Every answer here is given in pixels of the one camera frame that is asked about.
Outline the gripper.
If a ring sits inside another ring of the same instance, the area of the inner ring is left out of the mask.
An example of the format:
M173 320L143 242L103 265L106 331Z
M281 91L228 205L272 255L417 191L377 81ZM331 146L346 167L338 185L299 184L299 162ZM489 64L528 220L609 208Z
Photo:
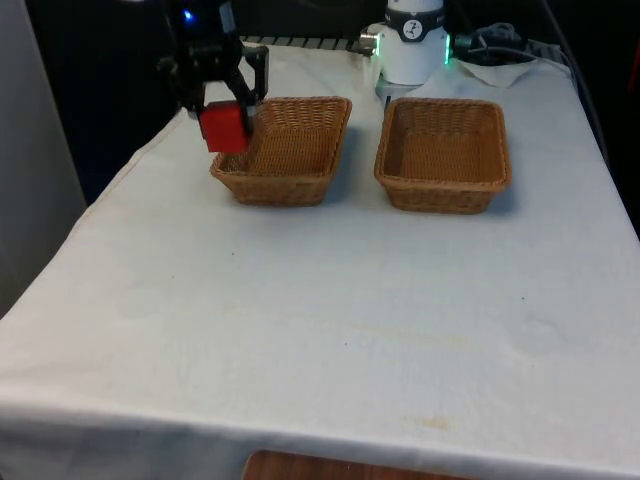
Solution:
M214 46L224 51L239 42L232 4L223 0L169 0L167 20L177 47ZM245 60L254 73L250 87L240 72L240 62ZM157 63L157 70L168 82L180 107L193 118L204 110L205 80L200 52L188 52L185 56L167 56ZM253 117L257 105L266 97L269 81L269 50L266 46L240 45L240 56L233 61L223 75L223 82L234 95L241 110L244 132L253 133Z

